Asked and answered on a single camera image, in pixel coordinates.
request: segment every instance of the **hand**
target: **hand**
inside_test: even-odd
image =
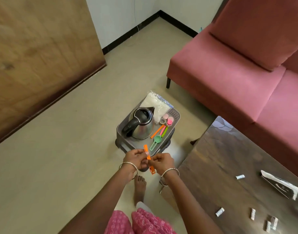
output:
[[[131,151],[128,151],[125,154],[123,162],[131,162],[132,164],[134,164],[137,167],[137,169],[144,169],[144,168],[148,167],[148,165],[147,165],[148,164],[148,160],[147,160],[148,154],[146,154],[143,149],[133,149]],[[128,163],[124,163],[122,165],[122,167],[126,167],[130,170],[131,179],[132,179],[133,174],[136,171],[135,167]]]
[[[151,157],[148,164],[153,166],[160,176],[169,168],[175,168],[174,159],[169,153],[157,153]]]

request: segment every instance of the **brown wooden door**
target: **brown wooden door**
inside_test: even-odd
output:
[[[0,140],[105,64],[86,0],[0,0]]]

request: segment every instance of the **kettle handle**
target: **kettle handle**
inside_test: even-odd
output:
[[[127,124],[126,126],[123,127],[122,133],[127,136],[131,137],[132,133],[136,129],[136,127],[139,125],[139,120],[136,117],[133,117]]]

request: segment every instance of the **dark wooden table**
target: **dark wooden table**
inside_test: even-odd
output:
[[[296,201],[284,197],[260,176],[260,170],[298,187],[294,174],[221,117],[179,166],[190,192],[224,233],[266,233],[265,220],[271,216],[279,219],[271,233],[298,233],[298,197]],[[235,178],[242,174],[244,179]],[[168,187],[161,195],[178,211]],[[216,217],[221,207],[225,212]],[[256,209],[255,221],[250,219],[251,208]]]

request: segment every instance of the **pink patterned clothing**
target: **pink patterned clothing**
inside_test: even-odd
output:
[[[104,234],[176,234],[170,224],[142,208],[131,213],[131,226],[122,211],[114,211]]]

